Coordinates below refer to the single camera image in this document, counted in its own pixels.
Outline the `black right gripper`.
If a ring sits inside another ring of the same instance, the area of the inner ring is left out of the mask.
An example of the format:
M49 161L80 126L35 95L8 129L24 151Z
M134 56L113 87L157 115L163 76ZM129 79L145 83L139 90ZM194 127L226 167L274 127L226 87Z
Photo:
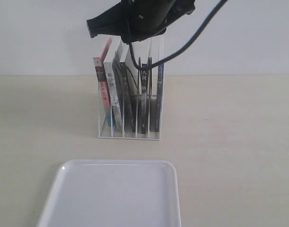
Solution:
M113 35L125 44L162 35L183 15L195 10L193 0L122 0L87 20L91 38Z

